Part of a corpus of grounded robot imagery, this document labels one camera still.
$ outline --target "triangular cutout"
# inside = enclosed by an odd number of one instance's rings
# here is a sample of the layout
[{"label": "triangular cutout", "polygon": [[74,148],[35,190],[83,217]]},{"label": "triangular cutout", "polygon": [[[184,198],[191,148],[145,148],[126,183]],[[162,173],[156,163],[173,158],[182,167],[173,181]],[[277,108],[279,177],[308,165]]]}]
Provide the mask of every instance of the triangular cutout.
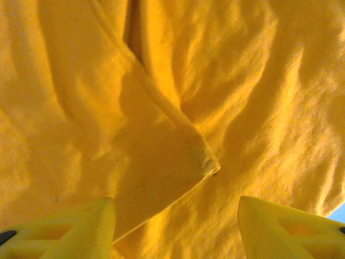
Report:
[{"label": "triangular cutout", "polygon": [[343,223],[249,196],[237,219],[247,259],[345,258]]},{"label": "triangular cutout", "polygon": [[114,201],[105,198],[4,230],[0,259],[106,259],[114,229]]}]

